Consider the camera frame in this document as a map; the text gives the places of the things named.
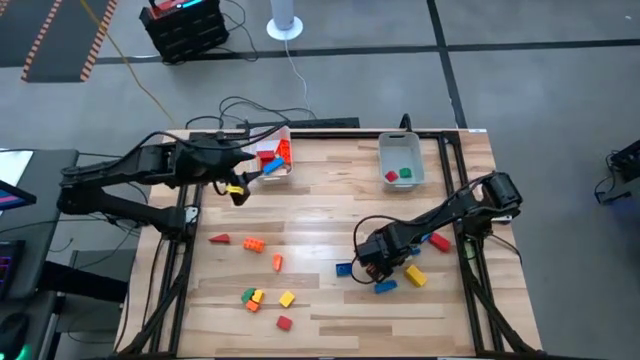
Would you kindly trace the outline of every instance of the yellow block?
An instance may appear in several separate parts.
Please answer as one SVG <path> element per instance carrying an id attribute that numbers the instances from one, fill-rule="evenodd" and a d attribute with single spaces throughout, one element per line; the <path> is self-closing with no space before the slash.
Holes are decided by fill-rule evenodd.
<path id="1" fill-rule="evenodd" d="M 256 290 L 253 293 L 253 296 L 251 297 L 251 300 L 253 300 L 253 302 L 256 302 L 256 303 L 260 304 L 262 302 L 262 297 L 263 296 L 264 296 L 264 291 Z"/>
<path id="2" fill-rule="evenodd" d="M 285 291 L 285 293 L 280 297 L 280 304 L 284 307 L 289 307 L 295 298 L 296 296 L 290 291 Z"/>
<path id="3" fill-rule="evenodd" d="M 417 287 L 427 283 L 427 275 L 423 274 L 415 265 L 411 265 L 404 271 L 404 276 Z"/>

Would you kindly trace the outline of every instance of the white cord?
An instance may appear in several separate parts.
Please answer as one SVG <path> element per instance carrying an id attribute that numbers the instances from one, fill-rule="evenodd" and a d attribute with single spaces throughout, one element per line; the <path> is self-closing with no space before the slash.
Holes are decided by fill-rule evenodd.
<path id="1" fill-rule="evenodd" d="M 296 76 L 302 80 L 302 85 L 304 85 L 304 102 L 307 104 L 307 110 L 309 110 L 309 112 L 307 113 L 307 120 L 309 120 L 311 118 L 311 104 L 309 104 L 309 91 L 307 88 L 307 81 L 302 77 L 302 75 L 300 75 L 300 73 L 298 72 L 298 69 L 296 69 L 296 64 L 293 63 L 293 59 L 291 58 L 291 55 L 289 54 L 289 42 L 287 41 L 287 39 L 284 39 L 284 51 L 287 52 L 287 57 L 289 58 L 289 62 L 291 63 L 291 67 L 293 67 L 293 72 L 296 74 Z"/>

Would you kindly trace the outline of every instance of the green block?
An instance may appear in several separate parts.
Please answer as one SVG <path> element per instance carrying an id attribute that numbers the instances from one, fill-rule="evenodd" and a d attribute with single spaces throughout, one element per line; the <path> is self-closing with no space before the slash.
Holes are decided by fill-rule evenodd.
<path id="1" fill-rule="evenodd" d="M 244 293 L 242 293 L 242 303 L 246 304 L 249 302 L 249 300 L 251 300 L 251 297 L 253 296 L 253 293 L 256 292 L 256 288 L 248 288 L 247 290 L 244 291 Z"/>
<path id="2" fill-rule="evenodd" d="M 411 177 L 411 169 L 409 168 L 400 169 L 400 177 L 405 179 L 408 177 Z"/>

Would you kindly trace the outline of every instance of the orange block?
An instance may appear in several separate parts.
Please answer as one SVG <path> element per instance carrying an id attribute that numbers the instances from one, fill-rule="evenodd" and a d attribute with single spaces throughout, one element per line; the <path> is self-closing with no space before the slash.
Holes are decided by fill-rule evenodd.
<path id="1" fill-rule="evenodd" d="M 276 153 L 284 159 L 284 162 L 291 165 L 291 143 L 289 140 L 280 140 Z"/>
<path id="2" fill-rule="evenodd" d="M 243 246 L 247 250 L 253 250 L 257 253 L 261 253 L 264 250 L 264 241 L 252 237 L 247 237 L 246 239 L 244 239 Z"/>
<path id="3" fill-rule="evenodd" d="M 280 254 L 273 255 L 273 268 L 276 271 L 280 271 L 280 269 L 282 269 L 282 255 Z"/>
<path id="4" fill-rule="evenodd" d="M 247 309 L 251 310 L 252 312 L 258 311 L 259 308 L 260 308 L 260 304 L 255 303 L 251 300 L 247 301 Z"/>

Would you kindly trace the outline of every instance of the table leg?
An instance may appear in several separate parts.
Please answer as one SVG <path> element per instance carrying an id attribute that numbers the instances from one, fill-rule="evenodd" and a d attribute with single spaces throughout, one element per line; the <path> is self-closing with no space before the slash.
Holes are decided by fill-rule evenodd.
<path id="1" fill-rule="evenodd" d="M 61 291 L 121 303 L 127 295 L 127 283 L 45 261 L 38 290 Z"/>

